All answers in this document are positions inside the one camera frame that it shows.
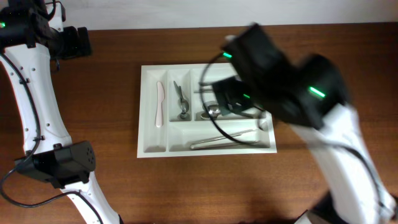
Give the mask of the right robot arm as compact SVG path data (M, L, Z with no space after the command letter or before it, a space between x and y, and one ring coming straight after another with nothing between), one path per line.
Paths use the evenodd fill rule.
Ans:
M230 37L221 56L237 77L213 84L226 112L258 106L306 142L328 184L300 223L388 223L397 197L385 188L368 152L340 71L314 54L292 65L259 24Z

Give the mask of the pink plastic knife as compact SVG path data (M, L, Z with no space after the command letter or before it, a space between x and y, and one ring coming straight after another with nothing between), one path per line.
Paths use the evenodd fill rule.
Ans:
M164 101L164 88L161 82L157 82L157 111L155 116L155 126L160 128L163 125L163 109L162 103Z

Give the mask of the metal fork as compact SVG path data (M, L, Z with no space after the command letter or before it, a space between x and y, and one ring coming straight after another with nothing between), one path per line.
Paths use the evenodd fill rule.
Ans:
M215 83L214 82L199 82L198 84L200 87L206 87L206 86L212 86Z
M213 93L213 89L196 90L194 93Z

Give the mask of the metal tablespoon farther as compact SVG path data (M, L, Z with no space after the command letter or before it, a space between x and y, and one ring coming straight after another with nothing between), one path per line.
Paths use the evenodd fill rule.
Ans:
M261 111L257 108L249 108L243 111L227 112L227 114L221 113L221 107L216 101L207 101L202 106L202 112L199 112L198 119L201 121L209 121L212 117L216 120L238 120L238 119L266 119L267 115L265 111Z

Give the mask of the metal chopstick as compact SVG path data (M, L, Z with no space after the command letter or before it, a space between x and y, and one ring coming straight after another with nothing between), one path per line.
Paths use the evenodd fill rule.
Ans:
M236 133L230 134L229 136L231 138L234 138L234 137L241 136L241 135L246 134L246 133L252 133L252 132L255 132L255 131L256 131L255 129L249 129L249 130L240 131L240 132L236 132ZM197 144L208 143L208 142L213 142L213 141L219 141L219 140L222 140L222 139L227 139L227 137L226 136L218 136L218 137L203 139L203 140L192 142L190 146L194 146L194 145L197 145Z
M196 151L196 150L214 149L214 148L219 148L219 147L228 147L228 146L236 146L236 145L241 145L241 143L229 142L229 143L223 143L223 144L212 144L212 145L207 145L207 146L197 146L196 144L192 144L190 146L190 150Z

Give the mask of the metal tablespoon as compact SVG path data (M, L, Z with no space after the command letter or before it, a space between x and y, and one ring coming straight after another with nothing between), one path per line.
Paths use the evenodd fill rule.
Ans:
M232 114L233 114L232 112L222 111L218 107L210 107L207 112L206 111L202 112L202 114L200 115L200 118L203 120L210 120L211 118L213 118L214 120L217 120L217 119L231 116Z

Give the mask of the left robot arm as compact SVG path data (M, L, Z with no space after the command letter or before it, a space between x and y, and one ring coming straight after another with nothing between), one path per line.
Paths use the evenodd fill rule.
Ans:
M58 189L87 223L121 223L96 180L92 145L73 142L60 116L52 71L61 60L92 53L87 29L66 27L65 19L60 1L9 1L1 10L1 64L24 133L24 157L13 170Z

